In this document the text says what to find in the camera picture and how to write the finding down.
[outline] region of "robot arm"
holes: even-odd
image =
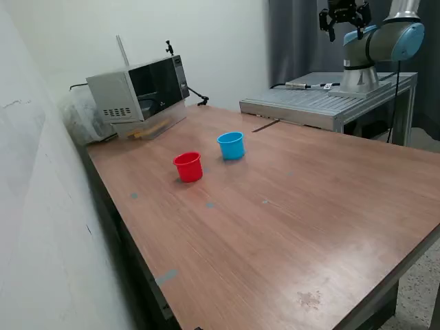
[[[425,27],[417,16],[419,4],[420,0],[393,0],[390,14],[384,20],[382,27],[376,25],[365,27],[364,23],[369,22],[368,19],[362,22],[355,21],[357,31],[348,33],[344,37],[345,60],[341,91],[367,93],[377,89],[379,79],[374,68],[376,62],[405,61],[419,51],[425,36]],[[347,15],[338,16],[337,13],[353,14],[353,9],[349,8],[355,6],[355,0],[329,0],[328,15],[336,23],[339,23],[342,17],[342,21],[353,24]],[[363,6],[369,11],[368,3],[364,3]],[[371,19],[371,15],[368,14],[362,17]],[[325,19],[324,22],[321,12],[321,30],[329,31],[332,41],[331,29],[325,27],[327,17]]]

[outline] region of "blue cup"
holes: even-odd
[[[230,132],[217,138],[224,160],[239,160],[245,155],[243,138],[242,132]]]

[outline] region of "floor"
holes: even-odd
[[[386,141],[386,134],[377,140]],[[411,147],[440,153],[440,142],[422,129],[412,129]],[[427,330],[440,282],[440,240],[400,280],[396,316],[382,330]]]

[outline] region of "microwave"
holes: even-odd
[[[104,123],[143,122],[189,97],[180,56],[87,78]]]

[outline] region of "gray curtain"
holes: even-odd
[[[370,0],[372,24],[380,25],[388,16],[391,0]],[[354,27],[349,23],[335,27],[336,41],[319,30],[318,13],[327,8],[327,0],[269,0],[269,46],[271,83],[304,76],[310,72],[342,72],[342,42]],[[415,101],[414,127],[423,128],[440,140],[440,1],[421,0],[419,16],[426,27],[426,38],[416,57],[402,63],[402,70],[419,72]],[[395,63],[378,63],[379,72],[395,71]]]

